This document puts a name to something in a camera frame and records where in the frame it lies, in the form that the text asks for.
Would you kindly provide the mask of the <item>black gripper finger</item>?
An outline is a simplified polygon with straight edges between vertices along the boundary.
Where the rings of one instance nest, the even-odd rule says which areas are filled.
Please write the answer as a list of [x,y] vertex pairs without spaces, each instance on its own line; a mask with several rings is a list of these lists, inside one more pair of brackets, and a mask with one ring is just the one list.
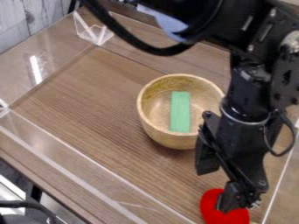
[[216,209],[224,214],[249,207],[252,204],[252,186],[240,182],[229,181],[224,192],[217,197]]
[[194,170],[197,175],[205,175],[220,168],[220,162],[214,150],[208,146],[205,140],[198,136],[194,147]]

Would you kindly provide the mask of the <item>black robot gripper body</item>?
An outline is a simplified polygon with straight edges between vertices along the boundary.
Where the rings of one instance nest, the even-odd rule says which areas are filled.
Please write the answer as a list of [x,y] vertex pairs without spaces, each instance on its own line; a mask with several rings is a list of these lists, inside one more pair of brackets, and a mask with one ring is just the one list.
[[221,115],[204,111],[201,117],[197,137],[214,150],[228,182],[250,185],[252,201],[260,201],[268,191],[265,154],[280,155],[273,151],[273,144],[283,126],[283,114],[271,111],[259,121],[241,121],[226,111]]

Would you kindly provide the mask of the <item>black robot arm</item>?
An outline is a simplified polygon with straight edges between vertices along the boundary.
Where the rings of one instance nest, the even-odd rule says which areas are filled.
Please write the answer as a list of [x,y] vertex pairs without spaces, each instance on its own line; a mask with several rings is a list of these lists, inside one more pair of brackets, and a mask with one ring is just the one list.
[[264,158],[299,103],[299,14],[280,0],[136,0],[149,8],[177,46],[152,49],[168,56],[206,40],[230,51],[230,81],[218,112],[202,114],[194,167],[222,170],[222,213],[253,207],[268,190]]

